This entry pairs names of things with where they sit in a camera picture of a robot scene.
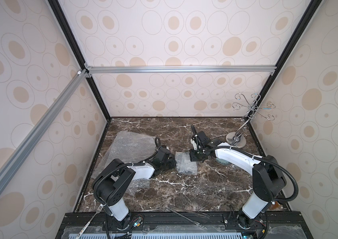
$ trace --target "electrical wire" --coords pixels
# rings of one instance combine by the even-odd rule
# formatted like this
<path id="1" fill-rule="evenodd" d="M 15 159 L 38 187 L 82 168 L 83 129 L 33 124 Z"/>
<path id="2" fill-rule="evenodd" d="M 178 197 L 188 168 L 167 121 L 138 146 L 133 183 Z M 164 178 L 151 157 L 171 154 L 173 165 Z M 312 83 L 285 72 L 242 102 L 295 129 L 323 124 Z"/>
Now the electrical wire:
<path id="1" fill-rule="evenodd" d="M 298 196 L 298 192 L 299 192 L 299 189 L 298 189 L 298 184 L 295 180 L 295 178 L 285 169 L 283 168 L 282 166 L 276 164 L 276 163 L 273 163 L 272 161 L 270 160 L 267 160 L 265 158 L 259 158 L 259 157 L 256 157 L 256 156 L 253 156 L 252 154 L 248 153 L 248 152 L 245 152 L 243 150 L 240 150 L 238 148 L 234 148 L 234 147 L 230 147 L 230 146 L 217 146 L 215 148 L 211 148 L 211 149 L 208 149 L 208 150 L 205 150 L 203 153 L 208 153 L 208 152 L 211 152 L 213 150 L 218 150 L 218 149 L 230 149 L 230 150 L 235 150 L 235 151 L 238 151 L 250 158 L 253 158 L 255 160 L 258 160 L 258 161 L 261 161 L 261 162 L 264 162 L 264 163 L 267 163 L 267 164 L 270 164 L 278 169 L 280 169 L 282 172 L 284 172 L 284 174 L 287 175 L 287 177 L 291 180 L 291 183 L 293 184 L 293 187 L 294 187 L 294 192 L 293 194 L 288 197 L 288 198 L 275 198 L 276 201 L 285 201 L 285 202 L 289 202 L 289 201 L 292 201 L 294 200 L 297 196 Z"/>
<path id="2" fill-rule="evenodd" d="M 234 213 L 234 208 L 233 206 L 230 204 L 229 205 L 229 209 L 230 209 L 230 213 L 229 213 L 229 216 L 228 216 L 228 221 L 230 221 L 230 218 L 231 218 L 231 214 L 233 214 L 233 220 L 237 220 L 236 216 L 235 216 L 235 213 Z"/>
<path id="3" fill-rule="evenodd" d="M 200 139 L 198 138 L 198 135 L 197 135 L 197 130 L 195 129 L 194 125 L 191 125 L 191 131 L 193 132 L 193 138 L 194 138 L 194 141 L 195 141 L 195 144 L 197 145 L 197 152 L 201 152 L 200 151 Z"/>
<path id="4" fill-rule="evenodd" d="M 140 222 L 140 224 L 142 224 L 142 222 L 144 221 L 144 217 L 141 214 L 137 214 L 136 216 L 133 217 L 132 221 L 129 222 L 129 225 L 131 225 L 131 229 L 129 229 L 129 231 L 126 232 L 125 235 L 119 236 L 119 237 L 115 237 L 113 239 L 130 239 L 132 237 L 132 232 L 133 230 L 136 228 L 132 225 L 133 222 L 136 222 L 138 220 L 138 218 L 141 217 L 142 220 Z M 106 236 L 108 239 L 110 239 L 110 234 L 109 234 L 109 228 L 108 228 L 108 216 L 105 216 L 105 230 L 106 230 Z"/>
<path id="5" fill-rule="evenodd" d="M 160 148 L 161 148 L 161 139 L 160 139 L 159 137 L 156 137 L 156 138 L 154 139 L 154 143 L 156 144 L 157 150 L 154 152 L 154 154 L 152 154 L 152 155 L 149 156 L 148 158 L 139 161 L 139 163 L 142 163 L 142 162 L 144 162 L 144 161 L 149 161 L 151 158 L 153 158 L 154 156 L 156 156 L 156 154 L 158 153 L 158 151 L 159 151 Z"/>
<path id="6" fill-rule="evenodd" d="M 258 239 L 264 239 L 265 236 L 267 235 L 267 232 L 268 232 L 268 226 L 269 226 L 269 221 L 267 219 L 267 213 L 265 212 L 265 217 L 266 217 L 266 227 L 265 227 L 265 231 L 263 232 L 262 236 L 261 237 L 258 237 Z"/>

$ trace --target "metal hook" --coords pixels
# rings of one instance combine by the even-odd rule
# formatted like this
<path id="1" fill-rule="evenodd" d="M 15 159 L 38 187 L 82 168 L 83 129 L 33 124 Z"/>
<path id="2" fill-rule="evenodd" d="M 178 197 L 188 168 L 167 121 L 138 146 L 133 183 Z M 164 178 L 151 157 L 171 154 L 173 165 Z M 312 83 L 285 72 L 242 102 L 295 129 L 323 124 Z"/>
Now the metal hook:
<path id="1" fill-rule="evenodd" d="M 247 101 L 246 97 L 244 94 L 241 94 L 241 93 L 236 93 L 235 97 L 237 100 L 240 100 L 241 97 L 240 96 L 243 96 L 243 98 L 245 98 L 245 101 L 247 102 L 247 104 L 249 104 L 249 102 Z"/>
<path id="2" fill-rule="evenodd" d="M 267 117 L 257 111 L 258 114 L 262 115 L 262 117 L 266 118 L 267 120 L 273 121 L 275 117 L 272 114 L 267 114 Z"/>
<path id="3" fill-rule="evenodd" d="M 257 93 L 254 93 L 254 94 L 251 94 L 251 98 L 254 98 L 256 99 L 257 101 L 259 101 L 261 99 L 261 95 L 260 94 L 257 94 Z"/>
<path id="4" fill-rule="evenodd" d="M 250 116 L 248 116 L 249 119 L 255 119 L 255 115 L 251 114 Z"/>
<path id="5" fill-rule="evenodd" d="M 233 108 L 236 109 L 236 110 L 239 110 L 239 109 L 240 109 L 240 106 L 246 107 L 246 106 L 244 106 L 243 104 L 240 104 L 240 103 L 237 103 L 237 102 L 234 102 L 234 103 L 233 103 Z"/>
<path id="6" fill-rule="evenodd" d="M 269 108 L 260 108 L 260 109 L 275 109 L 275 105 L 273 103 L 267 103 L 266 104 Z"/>

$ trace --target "round metal base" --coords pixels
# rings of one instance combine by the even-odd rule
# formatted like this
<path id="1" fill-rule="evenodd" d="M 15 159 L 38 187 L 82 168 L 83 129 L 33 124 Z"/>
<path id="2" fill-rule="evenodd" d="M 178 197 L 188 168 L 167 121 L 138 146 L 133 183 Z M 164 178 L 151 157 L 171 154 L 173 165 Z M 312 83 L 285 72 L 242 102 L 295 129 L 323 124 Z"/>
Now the round metal base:
<path id="1" fill-rule="evenodd" d="M 234 143 L 234 136 L 236 135 L 235 132 L 230 132 L 226 135 L 226 141 L 229 143 L 229 144 L 233 144 Z M 235 145 L 235 147 L 237 148 L 242 148 L 246 145 L 246 138 L 242 135 L 241 136 L 241 140 L 238 142 L 237 145 Z"/>
<path id="2" fill-rule="evenodd" d="M 222 160 L 220 158 L 214 158 L 214 159 L 221 165 L 230 165 L 231 164 L 229 161 Z"/>

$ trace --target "marble tabletop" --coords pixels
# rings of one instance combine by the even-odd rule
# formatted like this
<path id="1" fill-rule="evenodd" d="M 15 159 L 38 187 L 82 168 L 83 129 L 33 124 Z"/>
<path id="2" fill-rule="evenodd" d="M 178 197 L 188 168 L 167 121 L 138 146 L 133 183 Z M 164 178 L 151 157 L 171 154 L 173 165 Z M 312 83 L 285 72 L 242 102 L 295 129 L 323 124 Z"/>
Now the marble tabletop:
<path id="1" fill-rule="evenodd" d="M 175 154 L 192 148 L 190 125 L 203 130 L 211 138 L 225 141 L 226 134 L 240 127 L 236 118 L 114 118 L 102 145 L 99 161 L 109 149 L 119 131 L 132 131 L 158 136 L 163 145 Z M 259 154 L 248 129 L 243 135 L 247 144 L 243 150 Z M 149 180 L 148 188 L 139 188 L 134 195 L 124 194 L 124 201 L 132 212 L 163 211 L 173 205 L 191 211 L 229 211 L 229 205 L 239 210 L 252 192 L 252 177 L 234 165 L 221 165 L 214 159 L 197 162 L 197 175 L 180 174 L 176 169 L 165 171 Z M 85 189 L 79 212 L 94 212 L 96 205 L 92 190 L 93 179 Z"/>

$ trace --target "patterned wall panel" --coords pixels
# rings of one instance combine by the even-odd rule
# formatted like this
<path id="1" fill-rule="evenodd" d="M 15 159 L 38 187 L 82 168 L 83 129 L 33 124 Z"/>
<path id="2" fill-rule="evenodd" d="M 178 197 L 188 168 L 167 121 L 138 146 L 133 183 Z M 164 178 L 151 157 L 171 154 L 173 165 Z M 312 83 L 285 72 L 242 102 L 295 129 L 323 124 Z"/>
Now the patterned wall panel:
<path id="1" fill-rule="evenodd" d="M 269 72 L 94 74 L 111 116 L 243 116 L 235 95 L 261 91 Z"/>
<path id="2" fill-rule="evenodd" d="M 0 168 L 77 69 L 43 1 L 0 0 Z"/>
<path id="3" fill-rule="evenodd" d="M 277 62 L 307 0 L 64 0 L 88 64 Z"/>
<path id="4" fill-rule="evenodd" d="M 84 80 L 0 195 L 0 239 L 53 239 L 105 127 Z"/>
<path id="5" fill-rule="evenodd" d="M 89 65 L 270 65 L 277 62 L 309 0 L 61 0 L 60 3 Z M 239 91 L 259 93 L 259 77 L 242 74 L 247 81 L 242 82 Z M 125 86 L 116 84 L 117 76 L 111 75 L 108 83 L 99 85 L 111 116 L 243 115 L 222 106 L 231 100 L 224 97 L 225 92 L 237 87 L 228 82 L 236 74 L 225 74 L 226 87 L 212 83 L 217 73 L 207 74 L 205 79 L 202 74 L 192 74 L 199 81 L 200 77 L 201 81 L 210 81 L 205 86 L 196 80 L 195 85 L 182 84 L 186 74 L 173 74 L 175 83 L 169 84 L 166 79 L 170 74 L 130 74 L 133 84 Z M 165 83 L 152 85 L 149 79 L 155 77 Z M 103 82 L 101 79 L 106 77 L 97 78 L 97 82 Z M 142 89 L 146 91 L 144 97 L 138 94 Z M 201 91 L 207 93 L 198 97 L 197 92 Z M 162 102 L 159 107 L 155 107 L 156 100 Z M 148 104 L 138 106 L 142 101 Z"/>
<path id="6" fill-rule="evenodd" d="M 264 102 L 273 122 L 253 127 L 267 154 L 298 181 L 290 202 L 314 238 L 338 239 L 338 0 L 319 9 Z M 289 182 L 286 195 L 292 193 Z"/>

